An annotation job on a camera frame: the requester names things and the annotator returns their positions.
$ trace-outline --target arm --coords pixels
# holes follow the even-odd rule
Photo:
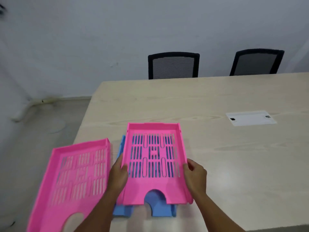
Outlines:
[[[202,213],[207,230],[209,232],[245,232],[206,195],[207,171],[203,166],[190,159],[187,159],[187,162],[188,164],[183,165],[186,184]]]
[[[116,160],[108,176],[106,191],[87,218],[75,232],[109,232],[116,200],[128,180],[128,167],[121,168],[122,155]]]

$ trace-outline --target chair backrest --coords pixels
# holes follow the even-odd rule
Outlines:
[[[148,77],[152,79],[189,78],[198,76],[200,54],[166,52],[148,56]]]
[[[230,76],[276,74],[284,50],[246,49],[236,52]]]

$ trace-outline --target wooden table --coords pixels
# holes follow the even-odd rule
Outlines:
[[[234,127],[225,113],[266,110],[273,125]],[[113,162],[128,122],[179,122],[207,193],[245,230],[309,223],[309,73],[103,82],[75,143],[108,137]],[[139,206],[111,231],[206,231],[195,203],[176,218]]]

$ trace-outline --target floor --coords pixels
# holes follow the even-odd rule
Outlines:
[[[50,153],[55,147],[73,143],[88,104],[89,100],[75,100],[42,105],[35,108],[34,114],[25,120],[16,143],[0,159],[0,185],[5,186],[0,192],[0,231],[26,230]],[[128,224],[133,222],[134,218],[128,220]],[[258,230],[294,231],[309,231],[309,227]]]

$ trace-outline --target pink tray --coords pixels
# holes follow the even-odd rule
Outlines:
[[[106,189],[110,152],[107,138],[53,149],[27,231],[60,232],[72,214],[86,218]]]
[[[187,157],[179,123],[129,123],[123,155],[129,179],[117,204],[144,204],[153,189],[165,195],[167,204],[193,203],[183,176]]]

